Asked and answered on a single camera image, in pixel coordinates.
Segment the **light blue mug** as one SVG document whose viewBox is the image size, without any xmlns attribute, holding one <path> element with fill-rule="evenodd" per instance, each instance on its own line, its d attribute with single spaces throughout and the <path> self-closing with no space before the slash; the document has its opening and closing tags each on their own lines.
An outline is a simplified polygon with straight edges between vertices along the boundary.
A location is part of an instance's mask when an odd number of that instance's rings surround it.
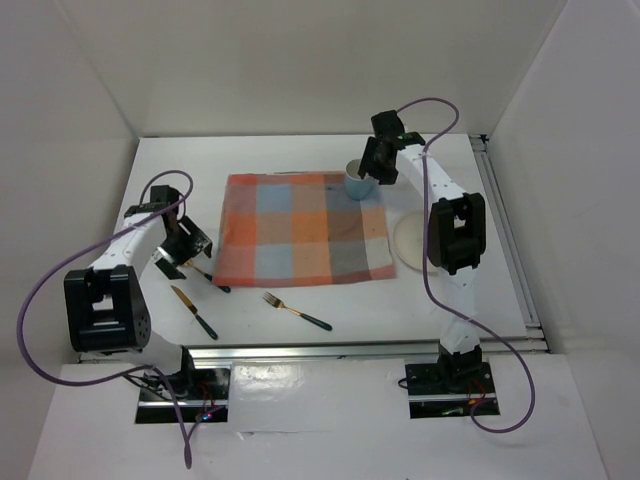
<svg viewBox="0 0 640 480">
<path fill-rule="evenodd" d="M 360 161 L 354 159 L 345 167 L 344 188 L 348 197 L 355 201 L 365 199 L 374 187 L 370 178 L 359 176 L 359 166 Z"/>
</svg>

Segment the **cream ceramic plate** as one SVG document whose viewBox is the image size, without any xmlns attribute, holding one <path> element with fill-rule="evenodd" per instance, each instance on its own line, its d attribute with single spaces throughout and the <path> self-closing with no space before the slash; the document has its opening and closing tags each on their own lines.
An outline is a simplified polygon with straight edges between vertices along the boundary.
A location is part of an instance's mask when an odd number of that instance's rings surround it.
<svg viewBox="0 0 640 480">
<path fill-rule="evenodd" d="M 393 247 L 408 267 L 423 271 L 424 212 L 413 211 L 403 215 L 393 229 Z"/>
</svg>

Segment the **gold fork green handle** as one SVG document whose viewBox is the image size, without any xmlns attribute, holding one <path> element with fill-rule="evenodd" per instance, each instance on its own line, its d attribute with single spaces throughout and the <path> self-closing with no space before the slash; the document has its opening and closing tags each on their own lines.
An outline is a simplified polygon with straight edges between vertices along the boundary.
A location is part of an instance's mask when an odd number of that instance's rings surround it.
<svg viewBox="0 0 640 480">
<path fill-rule="evenodd" d="M 263 300 L 265 302 L 267 302 L 270 306 L 272 306 L 273 308 L 279 309 L 279 310 L 286 310 L 302 319 L 304 319 L 305 321 L 325 330 L 325 331 L 332 331 L 333 327 L 327 323 L 324 322 L 316 317 L 313 317 L 307 313 L 303 313 L 299 310 L 293 309 L 291 307 L 289 307 L 288 305 L 286 305 L 281 299 L 279 299 L 278 297 L 276 297 L 275 295 L 269 293 L 269 292 L 265 292 L 263 294 Z"/>
</svg>

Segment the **orange blue checkered cloth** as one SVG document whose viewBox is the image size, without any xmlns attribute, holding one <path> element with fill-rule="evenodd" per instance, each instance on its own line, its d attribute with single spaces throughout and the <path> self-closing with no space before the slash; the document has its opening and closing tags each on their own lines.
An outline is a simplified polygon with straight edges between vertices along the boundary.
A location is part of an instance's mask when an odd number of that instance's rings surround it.
<svg viewBox="0 0 640 480">
<path fill-rule="evenodd" d="M 380 192 L 354 200 L 344 178 L 338 171 L 229 176 L 214 284 L 285 288 L 394 278 Z"/>
</svg>

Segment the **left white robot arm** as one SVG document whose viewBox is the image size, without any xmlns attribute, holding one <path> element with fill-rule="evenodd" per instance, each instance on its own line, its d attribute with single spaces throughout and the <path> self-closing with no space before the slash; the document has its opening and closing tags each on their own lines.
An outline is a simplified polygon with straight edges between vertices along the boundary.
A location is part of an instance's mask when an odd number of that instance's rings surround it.
<svg viewBox="0 0 640 480">
<path fill-rule="evenodd" d="M 173 187 L 151 187 L 149 202 L 126 210 L 121 236 L 89 267 L 68 272 L 63 286 L 75 351 L 156 367 L 163 371 L 163 389 L 184 399 L 197 387 L 193 359 L 186 347 L 153 331 L 139 282 L 149 263 L 167 279 L 178 280 L 185 277 L 180 266 L 212 254 L 212 240 L 179 213 L 179 199 Z"/>
</svg>

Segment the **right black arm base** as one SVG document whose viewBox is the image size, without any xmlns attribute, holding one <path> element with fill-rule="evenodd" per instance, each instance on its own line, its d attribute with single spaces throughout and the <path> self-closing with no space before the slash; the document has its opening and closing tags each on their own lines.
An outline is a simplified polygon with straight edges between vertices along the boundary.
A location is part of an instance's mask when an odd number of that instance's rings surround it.
<svg viewBox="0 0 640 480">
<path fill-rule="evenodd" d="M 462 379 L 445 381 L 435 363 L 406 364 L 405 376 L 397 381 L 408 395 L 411 419 L 468 417 L 500 414 L 490 365 Z"/>
</svg>

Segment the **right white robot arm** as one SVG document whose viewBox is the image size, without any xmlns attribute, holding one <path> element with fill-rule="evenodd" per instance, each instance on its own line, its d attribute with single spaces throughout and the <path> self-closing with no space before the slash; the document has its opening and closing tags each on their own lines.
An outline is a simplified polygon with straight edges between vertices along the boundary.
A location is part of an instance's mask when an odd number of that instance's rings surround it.
<svg viewBox="0 0 640 480">
<path fill-rule="evenodd" d="M 373 135 L 358 176 L 392 185 L 403 175 L 423 198 L 422 266 L 435 267 L 442 280 L 441 297 L 427 293 L 449 314 L 438 343 L 436 384 L 460 393 L 482 367 L 478 330 L 470 319 L 475 315 L 476 269 L 486 250 L 485 199 L 454 181 L 434 159 L 431 144 L 405 130 L 397 111 L 378 113 L 371 123 Z"/>
</svg>

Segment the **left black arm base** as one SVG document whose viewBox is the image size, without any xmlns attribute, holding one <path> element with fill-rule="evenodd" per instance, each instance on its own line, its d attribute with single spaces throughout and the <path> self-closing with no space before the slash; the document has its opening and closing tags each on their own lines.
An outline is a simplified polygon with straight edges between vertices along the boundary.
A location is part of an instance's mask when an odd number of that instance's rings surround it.
<svg viewBox="0 0 640 480">
<path fill-rule="evenodd" d="M 229 415 L 231 368 L 217 366 L 192 372 L 189 386 L 174 386 L 183 421 L 194 424 L 226 423 Z M 138 389 L 136 424 L 178 422 L 169 390 L 149 374 L 131 375 L 126 381 Z"/>
</svg>

